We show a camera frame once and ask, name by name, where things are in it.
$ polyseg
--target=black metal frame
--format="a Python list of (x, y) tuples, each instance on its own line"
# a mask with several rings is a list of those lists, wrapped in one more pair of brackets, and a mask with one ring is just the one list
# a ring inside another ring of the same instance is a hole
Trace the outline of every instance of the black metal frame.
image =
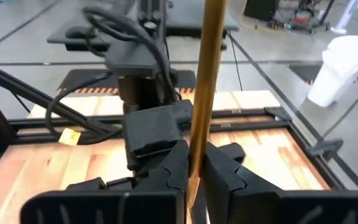
[[(12, 77), (10, 74), (0, 70), (0, 86), (15, 93), (37, 105), (44, 108), (52, 101), (52, 98), (45, 93), (35, 89), (32, 86)], [(89, 116), (85, 117), (77, 111), (59, 103), (55, 107), (54, 113), (63, 118), (54, 118), (52, 123), (55, 127), (64, 126), (81, 126), (86, 129), (104, 133), (103, 129), (90, 124), (89, 120), (99, 121), (106, 124), (120, 124), (123, 116)], [(285, 128), (289, 131), (296, 143), (306, 154), (310, 162), (316, 167), (323, 179), (332, 189), (345, 189), (338, 177), (328, 166), (328, 160), (322, 155), (314, 155), (310, 153), (311, 144), (303, 137), (301, 132), (295, 126), (291, 117), (283, 108), (264, 108), (259, 110), (226, 110), (214, 111), (213, 119), (219, 118), (241, 118), (253, 116), (270, 116), (271, 121), (249, 122), (249, 123), (226, 123), (213, 124), (210, 131), (230, 132), (230, 131), (254, 131), (261, 129), (277, 129)], [(18, 130), (46, 128), (45, 119), (12, 119), (7, 120), (0, 111), (0, 158), (10, 145), (17, 144), (40, 144), (48, 142), (56, 142), (56, 138), (50, 133), (37, 134), (18, 134)], [(183, 131), (189, 130), (189, 126), (181, 127)]]

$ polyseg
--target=wooden tabletop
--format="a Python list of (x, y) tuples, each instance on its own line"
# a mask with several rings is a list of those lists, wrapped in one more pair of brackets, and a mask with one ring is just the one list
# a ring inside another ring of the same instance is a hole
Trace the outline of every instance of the wooden tabletop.
[[(193, 100), (193, 93), (188, 90), (182, 97)], [(118, 96), (72, 97), (62, 103), (87, 116), (122, 114)], [(234, 91), (217, 93), (213, 109), (266, 106), (280, 106), (269, 91)], [(35, 106), (29, 117), (42, 118), (44, 114), (45, 109)], [(241, 118), (241, 122), (267, 119), (271, 118)], [(282, 189), (329, 189), (286, 129), (214, 133), (209, 140), (216, 146), (238, 142), (247, 155), (243, 165)], [(110, 181), (131, 175), (122, 139), (91, 146), (11, 146), (0, 160), (0, 223), (18, 223), (21, 206), (41, 192), (65, 189), (95, 177)]]

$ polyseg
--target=white container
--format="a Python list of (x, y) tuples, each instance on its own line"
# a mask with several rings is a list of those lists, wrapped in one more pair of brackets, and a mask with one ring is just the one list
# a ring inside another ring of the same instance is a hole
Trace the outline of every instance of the white container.
[(327, 107), (342, 95), (358, 77), (358, 36), (335, 38), (323, 52), (323, 66), (311, 87), (308, 98)]

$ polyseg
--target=black table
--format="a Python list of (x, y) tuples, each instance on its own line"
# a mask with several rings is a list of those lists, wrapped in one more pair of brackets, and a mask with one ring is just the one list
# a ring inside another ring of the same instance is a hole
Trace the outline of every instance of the black table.
[[(167, 11), (167, 36), (201, 37), (204, 16), (204, 0), (172, 0), (173, 8)], [(83, 39), (69, 39), (65, 36), (67, 29), (74, 26), (90, 25), (79, 14), (64, 24), (59, 30), (48, 37), (51, 44), (65, 44), (67, 50), (87, 50)], [(237, 22), (226, 11), (223, 37), (228, 30), (238, 31)], [(107, 34), (99, 34), (91, 40), (96, 50), (107, 50), (114, 38)]]

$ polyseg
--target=golden rod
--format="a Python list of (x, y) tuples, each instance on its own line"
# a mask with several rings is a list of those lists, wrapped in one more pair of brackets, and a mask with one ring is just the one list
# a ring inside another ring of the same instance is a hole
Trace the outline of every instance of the golden rod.
[(187, 206), (192, 208), (200, 184), (201, 169), (211, 122), (216, 79), (220, 64), (224, 13), (227, 0), (206, 0), (201, 34), (194, 113), (190, 133), (190, 176)]

